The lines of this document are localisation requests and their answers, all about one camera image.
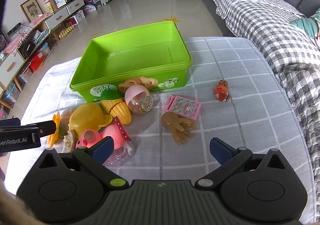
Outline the white wooden tv cabinet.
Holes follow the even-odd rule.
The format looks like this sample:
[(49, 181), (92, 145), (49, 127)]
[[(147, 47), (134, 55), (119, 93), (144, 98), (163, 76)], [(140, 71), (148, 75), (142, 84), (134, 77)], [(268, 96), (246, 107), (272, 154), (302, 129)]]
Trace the white wooden tv cabinet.
[(1, 96), (12, 83), (22, 89), (17, 79), (20, 69), (51, 35), (57, 38), (55, 30), (83, 6), (83, 0), (71, 0), (53, 13), (38, 14), (36, 19), (15, 31), (1, 52)]

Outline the orange small figurine toy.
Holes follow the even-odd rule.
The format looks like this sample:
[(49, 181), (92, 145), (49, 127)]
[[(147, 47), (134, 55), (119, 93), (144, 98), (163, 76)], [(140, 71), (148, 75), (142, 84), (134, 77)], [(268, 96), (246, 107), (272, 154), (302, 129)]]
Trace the orange small figurine toy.
[(230, 99), (228, 82), (226, 80), (220, 80), (218, 85), (214, 88), (214, 94), (218, 101), (227, 102)]

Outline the grey plaid blanket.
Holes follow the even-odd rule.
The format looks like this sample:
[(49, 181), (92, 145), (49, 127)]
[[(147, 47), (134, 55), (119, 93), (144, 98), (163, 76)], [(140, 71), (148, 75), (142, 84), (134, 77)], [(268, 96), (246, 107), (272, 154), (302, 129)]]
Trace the grey plaid blanket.
[(319, 181), (319, 49), (291, 24), (303, 15), (283, 0), (211, 1), (223, 26), (257, 47), (285, 89)]

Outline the framed cartoon picture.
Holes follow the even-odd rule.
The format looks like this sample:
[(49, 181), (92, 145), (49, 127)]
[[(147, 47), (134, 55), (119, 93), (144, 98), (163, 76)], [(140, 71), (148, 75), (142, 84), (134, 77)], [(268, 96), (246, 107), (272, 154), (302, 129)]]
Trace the framed cartoon picture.
[(20, 7), (29, 22), (34, 21), (43, 14), (43, 10), (37, 0), (27, 0)]

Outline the green plastic storage bin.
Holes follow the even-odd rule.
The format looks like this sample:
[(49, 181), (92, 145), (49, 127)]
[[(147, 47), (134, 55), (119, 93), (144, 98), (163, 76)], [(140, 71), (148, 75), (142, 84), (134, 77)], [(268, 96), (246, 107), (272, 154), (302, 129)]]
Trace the green plastic storage bin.
[(92, 39), (69, 86), (87, 102), (99, 101), (107, 89), (124, 94), (132, 85), (156, 92), (185, 86), (192, 64), (176, 24), (161, 21)]

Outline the amber rubber octopus toy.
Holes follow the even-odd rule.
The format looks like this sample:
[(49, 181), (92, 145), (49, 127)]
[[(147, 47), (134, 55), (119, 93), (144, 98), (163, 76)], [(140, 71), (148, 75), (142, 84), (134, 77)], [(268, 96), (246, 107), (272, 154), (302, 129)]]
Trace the amber rubber octopus toy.
[(181, 118), (173, 112), (166, 112), (161, 117), (162, 126), (168, 129), (173, 140), (178, 145), (186, 144), (193, 137), (192, 130), (196, 130), (196, 121), (190, 118)]

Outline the toy corn green half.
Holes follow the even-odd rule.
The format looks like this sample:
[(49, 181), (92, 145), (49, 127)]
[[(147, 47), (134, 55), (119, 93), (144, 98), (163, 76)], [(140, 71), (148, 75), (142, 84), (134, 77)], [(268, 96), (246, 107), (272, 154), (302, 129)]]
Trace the toy corn green half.
[(108, 114), (110, 114), (116, 105), (122, 102), (122, 97), (115, 90), (104, 90), (101, 93), (100, 104)]

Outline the pink pig toy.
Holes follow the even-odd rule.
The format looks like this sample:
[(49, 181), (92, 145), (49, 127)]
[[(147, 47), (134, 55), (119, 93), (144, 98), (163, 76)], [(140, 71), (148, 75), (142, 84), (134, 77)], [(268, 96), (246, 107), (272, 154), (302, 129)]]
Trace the pink pig toy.
[(116, 116), (114, 118), (114, 124), (108, 125), (102, 133), (92, 129), (85, 131), (76, 143), (75, 147), (78, 148), (80, 146), (84, 146), (90, 148), (106, 137), (111, 137), (113, 139), (114, 150), (120, 149), (125, 145), (125, 142), (131, 141), (131, 137), (128, 135), (120, 119)]

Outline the orange yellow toy slice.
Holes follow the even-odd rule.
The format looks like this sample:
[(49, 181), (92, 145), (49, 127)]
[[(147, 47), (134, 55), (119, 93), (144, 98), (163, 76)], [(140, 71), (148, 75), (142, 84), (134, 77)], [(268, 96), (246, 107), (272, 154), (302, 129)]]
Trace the orange yellow toy slice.
[(59, 111), (53, 115), (52, 120), (55, 124), (55, 131), (53, 134), (47, 136), (46, 144), (48, 147), (53, 147), (57, 142), (60, 142), (64, 134), (64, 129), (61, 127), (61, 116)]

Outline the beige knitted small item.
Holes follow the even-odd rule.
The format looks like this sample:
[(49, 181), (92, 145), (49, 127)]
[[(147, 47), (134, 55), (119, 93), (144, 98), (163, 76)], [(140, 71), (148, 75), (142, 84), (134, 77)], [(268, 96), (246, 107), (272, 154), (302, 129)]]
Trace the beige knitted small item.
[(67, 131), (63, 139), (65, 153), (72, 152), (72, 150), (74, 149), (74, 141), (75, 141), (74, 132), (72, 130)]

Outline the teal patterned pillow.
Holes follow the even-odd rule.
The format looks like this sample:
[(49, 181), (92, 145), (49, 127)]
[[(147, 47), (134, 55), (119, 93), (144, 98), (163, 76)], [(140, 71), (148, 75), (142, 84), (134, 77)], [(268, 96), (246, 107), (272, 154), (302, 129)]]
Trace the teal patterned pillow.
[(309, 18), (300, 18), (290, 22), (290, 24), (305, 31), (306, 34), (314, 41), (318, 49), (319, 49), (319, 42), (320, 42), (319, 18), (320, 18), (320, 8), (316, 11), (314, 15), (312, 15)]

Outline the grey checked table cloth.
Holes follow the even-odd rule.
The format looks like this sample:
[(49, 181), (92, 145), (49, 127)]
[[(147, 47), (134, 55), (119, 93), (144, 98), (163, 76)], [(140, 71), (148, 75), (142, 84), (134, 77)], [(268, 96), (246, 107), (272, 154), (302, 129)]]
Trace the grey checked table cloth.
[[(193, 65), (187, 71), (187, 84), (182, 88), (152, 93), (153, 107), (144, 115), (132, 114), (126, 127), (136, 147), (135, 155), (120, 167), (110, 167), (129, 183), (134, 179), (191, 180), (219, 167), (209, 153), (209, 141), (218, 137), (233, 147), (245, 146), (254, 153), (267, 153), (279, 148), (289, 161), (308, 193), (308, 201), (300, 221), (316, 221), (317, 203), (311, 158), (297, 117), (283, 88), (264, 60), (263, 55), (247, 39), (222, 37), (194, 37), (185, 39)], [(61, 116), (86, 103), (69, 85), (80, 58), (57, 64), (44, 74), (22, 116), (22, 125), (50, 120), (54, 111)], [(213, 88), (223, 77), (229, 82), (232, 99), (219, 102)], [(185, 145), (177, 145), (169, 131), (160, 123), (163, 105), (170, 95), (179, 95), (202, 103), (196, 120), (194, 137)], [(16, 194), (28, 171), (46, 147), (10, 155), (5, 187)], [(156, 204), (160, 196), (147, 193), (147, 200), (133, 196), (129, 207), (141, 211), (120, 224), (178, 224), (167, 218), (148, 218), (151, 207), (169, 207), (176, 214), (178, 206), (170, 196), (165, 205)]]

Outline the pink card box toy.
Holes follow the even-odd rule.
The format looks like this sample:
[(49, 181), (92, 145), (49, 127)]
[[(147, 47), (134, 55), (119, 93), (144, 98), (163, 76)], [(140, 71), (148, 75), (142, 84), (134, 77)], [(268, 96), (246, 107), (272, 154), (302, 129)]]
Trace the pink card box toy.
[(181, 117), (196, 120), (201, 110), (201, 103), (183, 98), (181, 96), (169, 96), (163, 109), (167, 112), (173, 112)]

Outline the toy corn tip half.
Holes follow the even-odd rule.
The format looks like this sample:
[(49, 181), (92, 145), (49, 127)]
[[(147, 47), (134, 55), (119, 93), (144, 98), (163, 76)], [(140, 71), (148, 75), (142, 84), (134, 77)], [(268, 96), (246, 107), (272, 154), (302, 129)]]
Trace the toy corn tip half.
[(132, 121), (131, 112), (125, 102), (121, 102), (113, 107), (110, 114), (117, 117), (123, 125), (129, 125)]

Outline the pink clear capsule ball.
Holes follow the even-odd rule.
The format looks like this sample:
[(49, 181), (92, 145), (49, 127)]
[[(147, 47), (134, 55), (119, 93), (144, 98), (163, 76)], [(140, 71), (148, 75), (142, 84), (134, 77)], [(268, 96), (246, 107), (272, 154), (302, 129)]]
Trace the pink clear capsule ball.
[(125, 102), (130, 111), (138, 115), (149, 112), (153, 106), (150, 92), (142, 85), (132, 85), (125, 92)]

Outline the clear plastic container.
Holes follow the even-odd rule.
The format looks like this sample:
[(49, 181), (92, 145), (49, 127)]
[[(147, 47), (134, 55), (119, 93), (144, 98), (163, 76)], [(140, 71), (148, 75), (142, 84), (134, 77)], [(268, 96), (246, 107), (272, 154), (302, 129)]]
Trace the clear plastic container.
[(103, 163), (105, 167), (119, 167), (130, 160), (136, 153), (132, 141), (126, 141), (120, 148), (114, 150), (111, 156)]

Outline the yellow plastic toy bowl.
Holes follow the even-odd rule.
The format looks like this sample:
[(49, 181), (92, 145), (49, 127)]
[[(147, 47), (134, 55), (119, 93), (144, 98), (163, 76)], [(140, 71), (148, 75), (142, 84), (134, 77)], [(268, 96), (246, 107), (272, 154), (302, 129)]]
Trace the yellow plastic toy bowl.
[(77, 108), (69, 118), (69, 125), (76, 137), (88, 130), (99, 131), (113, 121), (110, 114), (106, 114), (97, 103), (86, 103)]

